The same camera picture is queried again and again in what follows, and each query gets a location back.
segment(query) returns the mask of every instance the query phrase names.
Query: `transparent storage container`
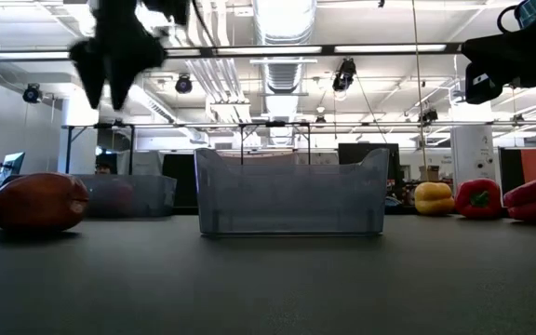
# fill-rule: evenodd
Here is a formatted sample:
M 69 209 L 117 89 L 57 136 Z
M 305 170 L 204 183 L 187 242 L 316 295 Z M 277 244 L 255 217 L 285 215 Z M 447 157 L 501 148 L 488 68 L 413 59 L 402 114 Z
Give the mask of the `transparent storage container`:
M 171 214 L 177 181 L 165 176 L 76 175 L 87 187 L 89 218 L 151 218 Z
M 388 151 L 352 165 L 226 165 L 195 151 L 203 235 L 373 235 L 382 232 Z

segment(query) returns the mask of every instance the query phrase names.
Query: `ventilation duct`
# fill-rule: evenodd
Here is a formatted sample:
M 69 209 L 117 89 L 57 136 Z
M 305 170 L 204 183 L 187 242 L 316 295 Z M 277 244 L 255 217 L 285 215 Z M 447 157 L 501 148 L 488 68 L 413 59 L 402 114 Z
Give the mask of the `ventilation duct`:
M 182 123 L 170 107 L 165 106 L 160 100 L 155 99 L 152 93 L 145 92 L 141 87 L 133 85 L 129 89 L 129 98 L 148 108 L 153 113 L 167 119 L 168 123 Z M 178 127 L 178 130 L 187 136 L 191 142 L 208 143 L 208 134 L 192 128 Z
M 257 44 L 261 46 L 308 44 L 314 29 L 316 0 L 254 0 Z M 279 59 L 300 60 L 301 58 Z M 271 120 L 292 121 L 300 92 L 303 64 L 264 64 L 265 105 Z M 291 144 L 292 130 L 271 129 L 273 144 Z

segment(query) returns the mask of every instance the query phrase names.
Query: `security camera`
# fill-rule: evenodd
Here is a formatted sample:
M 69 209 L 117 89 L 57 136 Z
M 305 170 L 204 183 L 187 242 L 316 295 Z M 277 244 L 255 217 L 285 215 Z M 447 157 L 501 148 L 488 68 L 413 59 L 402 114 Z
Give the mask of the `security camera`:
M 437 120 L 437 110 L 436 108 L 432 107 L 425 111 L 423 111 L 423 115 L 421 116 L 421 120 L 424 122 L 424 124 L 430 125 L 432 121 Z
M 175 90 L 180 94 L 187 94 L 192 91 L 192 81 L 189 74 L 180 74 Z
M 43 92 L 39 89 L 41 86 L 38 84 L 28 84 L 28 87 L 24 90 L 22 98 L 28 103 L 39 103 L 43 100 Z
M 335 92 L 346 91 L 351 84 L 353 84 L 353 76 L 357 73 L 355 62 L 353 59 L 346 59 L 342 61 L 341 68 L 336 73 L 334 81 L 332 82 L 332 89 Z

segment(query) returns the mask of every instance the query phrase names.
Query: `camera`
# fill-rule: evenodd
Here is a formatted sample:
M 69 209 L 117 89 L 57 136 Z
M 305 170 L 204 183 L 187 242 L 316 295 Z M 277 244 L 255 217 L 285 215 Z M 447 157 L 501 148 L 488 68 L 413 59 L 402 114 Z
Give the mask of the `camera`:
M 420 121 L 425 125 L 431 125 L 432 121 L 437 120 L 437 110 L 436 108 L 429 108 L 428 110 L 423 111 Z
M 28 87 L 24 90 L 22 98 L 24 102 L 28 103 L 39 103 L 43 100 L 43 92 L 39 89 L 40 85 L 38 84 L 28 84 Z
M 335 92 L 346 91 L 353 84 L 353 76 L 357 73 L 353 59 L 346 59 L 342 62 L 341 68 L 336 73 L 332 82 L 332 89 Z
M 175 84 L 175 90 L 180 94 L 187 94 L 192 91 L 192 81 L 189 74 L 180 74 L 177 83 Z
M 520 30 L 509 32 L 503 16 L 513 10 Z M 480 104 L 502 94 L 503 86 L 536 87 L 536 0 L 507 7 L 497 20 L 501 34 L 473 38 L 461 45 L 466 67 L 466 102 Z

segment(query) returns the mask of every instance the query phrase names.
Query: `yellow bell pepper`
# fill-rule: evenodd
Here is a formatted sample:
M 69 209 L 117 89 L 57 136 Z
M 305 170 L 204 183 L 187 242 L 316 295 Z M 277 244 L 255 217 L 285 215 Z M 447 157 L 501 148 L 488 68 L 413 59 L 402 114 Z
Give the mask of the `yellow bell pepper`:
M 454 209 L 450 187 L 443 182 L 424 182 L 415 189 L 415 208 L 422 215 L 446 215 Z

